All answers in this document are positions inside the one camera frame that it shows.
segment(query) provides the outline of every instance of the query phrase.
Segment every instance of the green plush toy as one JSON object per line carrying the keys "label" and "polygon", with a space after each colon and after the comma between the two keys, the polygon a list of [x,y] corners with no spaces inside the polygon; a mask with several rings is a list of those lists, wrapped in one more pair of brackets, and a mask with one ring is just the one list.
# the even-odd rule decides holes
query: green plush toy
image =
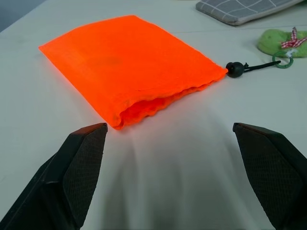
{"label": "green plush toy", "polygon": [[279,51],[291,51],[292,57],[307,57],[307,31],[284,32],[281,30],[270,29],[265,31],[258,41],[257,47],[263,53],[274,55]]}

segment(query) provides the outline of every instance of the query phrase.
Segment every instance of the orange fabric pouch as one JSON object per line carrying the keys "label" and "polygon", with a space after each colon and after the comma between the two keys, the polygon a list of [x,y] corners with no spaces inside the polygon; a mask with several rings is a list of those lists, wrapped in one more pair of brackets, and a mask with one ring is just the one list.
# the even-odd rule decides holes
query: orange fabric pouch
{"label": "orange fabric pouch", "polygon": [[115,129],[152,116],[227,73],[136,16],[78,27],[39,49]]}

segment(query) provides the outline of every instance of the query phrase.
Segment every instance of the gray checkered fabric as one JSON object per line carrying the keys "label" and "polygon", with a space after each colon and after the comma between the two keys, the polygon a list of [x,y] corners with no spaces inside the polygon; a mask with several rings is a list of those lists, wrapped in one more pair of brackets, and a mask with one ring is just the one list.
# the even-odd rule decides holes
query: gray checkered fabric
{"label": "gray checkered fabric", "polygon": [[281,11],[303,0],[201,0],[196,9],[230,25]]}

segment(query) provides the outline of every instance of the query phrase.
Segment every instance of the drawstring bag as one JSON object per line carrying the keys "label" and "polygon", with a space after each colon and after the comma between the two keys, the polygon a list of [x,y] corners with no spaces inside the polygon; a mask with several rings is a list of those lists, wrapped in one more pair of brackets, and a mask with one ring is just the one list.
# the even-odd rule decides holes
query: drawstring bag
{"label": "drawstring bag", "polygon": [[39,49],[115,129],[153,116],[227,73],[136,16],[78,27]]}

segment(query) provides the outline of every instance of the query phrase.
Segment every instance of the green ring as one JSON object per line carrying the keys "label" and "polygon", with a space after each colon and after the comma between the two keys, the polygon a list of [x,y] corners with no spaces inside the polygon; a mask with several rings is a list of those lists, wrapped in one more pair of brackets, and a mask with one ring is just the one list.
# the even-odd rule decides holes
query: green ring
{"label": "green ring", "polygon": [[[275,54],[273,55],[272,60],[273,60],[273,61],[276,61],[275,59],[276,59],[277,56],[282,56],[282,55],[285,56],[286,53],[287,53],[287,52],[284,52],[284,51],[278,51],[277,53],[275,53]],[[288,64],[286,64],[286,65],[275,64],[275,66],[276,66],[277,68],[280,68],[280,69],[287,69],[287,68],[289,68],[290,66],[292,66],[293,61],[294,61],[294,60],[293,60],[293,57],[290,57],[290,62],[289,62]]]}

